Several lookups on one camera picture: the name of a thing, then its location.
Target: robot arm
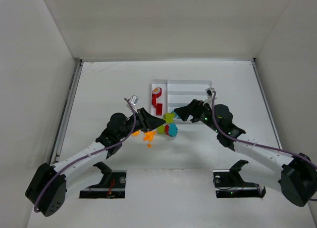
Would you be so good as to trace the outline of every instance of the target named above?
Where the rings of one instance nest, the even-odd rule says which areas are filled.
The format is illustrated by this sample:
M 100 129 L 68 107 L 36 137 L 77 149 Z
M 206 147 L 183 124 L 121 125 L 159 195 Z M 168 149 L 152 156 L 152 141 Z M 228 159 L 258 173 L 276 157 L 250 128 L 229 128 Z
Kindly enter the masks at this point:
M 226 176 L 230 177 L 230 185 L 237 186 L 246 182 L 262 184 L 282 192 L 290 202 L 303 207 L 317 191 L 317 171 L 309 163 L 310 158 L 302 153 L 291 156 L 278 149 L 258 147 L 258 141 L 249 138 L 243 129 L 232 123 L 233 115 L 227 106 L 218 104 L 212 111 L 210 102 L 211 98 L 214 102 L 215 95 L 212 96 L 214 91 L 210 88 L 206 92 L 209 99 L 205 102 L 194 99 L 187 106 L 174 109 L 174 112 L 183 121 L 187 121 L 189 116 L 193 116 L 191 121 L 193 123 L 201 121 L 214 130 L 217 133 L 218 141 L 224 147 L 245 154 L 269 169 L 262 171 L 249 164 L 248 161 L 240 160 L 225 172 Z M 220 183 L 221 173 L 214 170 L 213 174 L 214 178 L 217 176 L 216 182 Z
M 100 181 L 102 173 L 92 174 L 92 166 L 100 168 L 99 162 L 114 155 L 122 147 L 120 140 L 131 133 L 133 126 L 132 132 L 148 132 L 165 123 L 164 119 L 152 116 L 144 108 L 135 110 L 132 105 L 130 106 L 131 110 L 136 111 L 135 124 L 134 116 L 127 118 L 122 113 L 115 113 L 111 116 L 106 129 L 86 149 L 52 166 L 48 163 L 39 166 L 25 195 L 35 205 L 40 197 L 37 209 L 44 216 L 54 214 L 62 206 L 65 198 L 74 191 Z

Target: white tray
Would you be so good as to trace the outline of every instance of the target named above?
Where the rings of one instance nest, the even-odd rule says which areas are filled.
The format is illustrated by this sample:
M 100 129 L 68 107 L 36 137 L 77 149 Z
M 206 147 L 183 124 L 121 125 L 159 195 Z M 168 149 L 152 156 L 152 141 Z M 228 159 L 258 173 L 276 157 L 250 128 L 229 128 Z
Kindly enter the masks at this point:
M 174 108 L 186 106 L 193 99 L 205 100 L 207 99 L 206 89 L 212 85 L 211 81 L 195 81 L 195 80 L 164 80 L 154 79 L 152 80 L 151 92 L 156 87 L 162 88 L 162 95 L 157 99 L 157 103 L 163 104 L 162 114 L 170 113 Z M 150 100 L 150 113 L 156 117 L 162 118 L 162 116 L 156 115 L 156 109 L 152 106 Z M 180 119 L 174 119 L 176 123 L 191 123 L 190 116 L 187 122 L 183 122 Z

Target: yellow-green block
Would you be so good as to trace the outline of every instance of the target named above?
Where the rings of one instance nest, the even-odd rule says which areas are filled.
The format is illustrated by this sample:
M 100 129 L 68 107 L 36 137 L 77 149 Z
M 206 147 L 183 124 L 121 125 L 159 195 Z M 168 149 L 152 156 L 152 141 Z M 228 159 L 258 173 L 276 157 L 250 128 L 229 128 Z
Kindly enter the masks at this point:
M 173 123 L 175 118 L 174 113 L 165 113 L 163 118 L 165 119 L 166 123 Z
M 165 134 L 165 126 L 164 125 L 161 125 L 157 128 L 157 133 L 158 134 Z

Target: wall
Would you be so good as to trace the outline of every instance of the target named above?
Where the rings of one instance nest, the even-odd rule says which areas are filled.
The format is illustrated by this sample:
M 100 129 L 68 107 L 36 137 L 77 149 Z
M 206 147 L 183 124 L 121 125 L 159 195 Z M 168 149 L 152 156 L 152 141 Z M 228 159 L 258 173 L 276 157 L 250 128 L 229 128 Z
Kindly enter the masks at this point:
M 291 0 L 256 59 L 283 148 L 303 152 L 315 163 L 316 3 L 317 0 Z M 316 222 L 317 202 L 310 207 Z
M 43 0 L 0 0 L 0 227 L 25 227 L 24 196 L 52 148 L 74 60 Z
M 45 0 L 74 57 L 256 57 L 289 0 Z

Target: orange toy piece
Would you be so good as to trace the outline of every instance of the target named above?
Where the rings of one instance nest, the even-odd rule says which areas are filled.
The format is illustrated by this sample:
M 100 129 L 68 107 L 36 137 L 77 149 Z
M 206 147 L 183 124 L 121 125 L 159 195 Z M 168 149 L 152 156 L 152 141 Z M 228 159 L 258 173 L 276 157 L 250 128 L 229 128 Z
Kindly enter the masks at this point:
M 131 135 L 136 137 L 140 133 L 140 130 L 136 131 L 135 133 L 132 133 Z
M 151 142 L 154 138 L 154 135 L 156 135 L 156 132 L 148 132 L 148 133 L 144 133 L 145 137 L 143 138 L 144 141 L 148 140 L 149 142 Z

